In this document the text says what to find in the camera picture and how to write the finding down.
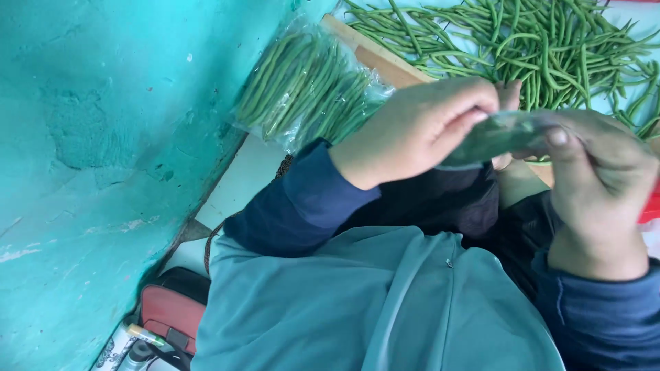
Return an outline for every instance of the person's right hand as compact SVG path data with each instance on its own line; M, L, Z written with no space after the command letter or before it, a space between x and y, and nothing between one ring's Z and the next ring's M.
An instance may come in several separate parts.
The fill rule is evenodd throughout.
M637 220L655 186L659 161L622 123L596 111L552 114L566 129L548 132L552 204L565 227L548 265L598 281L628 281L649 269Z

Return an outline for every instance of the pile of green beans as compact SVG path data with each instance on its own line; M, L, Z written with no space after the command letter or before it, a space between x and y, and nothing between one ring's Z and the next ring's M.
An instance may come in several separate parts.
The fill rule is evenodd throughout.
M271 42L236 108L237 126L296 152L318 137L338 143L383 104L377 81L322 32L290 32Z
M359 7L346 0L357 20L348 25L431 77L481 76L497 81L523 81L521 109L591 108L603 95L612 116L643 140L652 139L660 119L658 62L640 57L660 44L648 44L660 30L634 40L635 23L619 29L599 13L606 7L594 0L464 0L463 4L391 9ZM477 55L457 48L444 30L446 22L466 32L452 35L474 42ZM643 96L625 110L627 86L646 84ZM640 113L649 97L655 108Z

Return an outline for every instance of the bagged green beans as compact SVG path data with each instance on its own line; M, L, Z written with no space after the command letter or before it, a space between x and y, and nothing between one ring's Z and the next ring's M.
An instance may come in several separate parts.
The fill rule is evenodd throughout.
M318 137L342 141L392 92L338 39L299 15L248 77L233 110L234 126L294 153Z

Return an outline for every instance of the teal fabric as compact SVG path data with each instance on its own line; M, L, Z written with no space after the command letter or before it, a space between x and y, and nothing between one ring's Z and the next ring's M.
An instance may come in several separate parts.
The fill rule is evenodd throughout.
M563 370L497 258L460 241L353 228L291 259L223 236L193 370Z

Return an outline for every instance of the person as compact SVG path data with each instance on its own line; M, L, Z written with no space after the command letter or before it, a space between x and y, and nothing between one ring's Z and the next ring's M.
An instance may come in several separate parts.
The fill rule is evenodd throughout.
M621 124L594 111L553 113L561 129L546 133L551 191L513 196L506 183L517 176L498 182L492 167L467 174L481 191L448 182L428 202L417 193L429 191L409 183L450 176L432 169L499 99L477 78L401 89L347 140L302 150L225 222L192 369L660 370L660 265L636 228L659 162ZM386 196L425 211L379 224ZM544 201L510 217L536 212L527 224L552 224L530 265L533 299L492 243L477 245L520 241L490 230L530 197ZM502 203L495 217L493 199ZM355 217L363 210L371 222Z

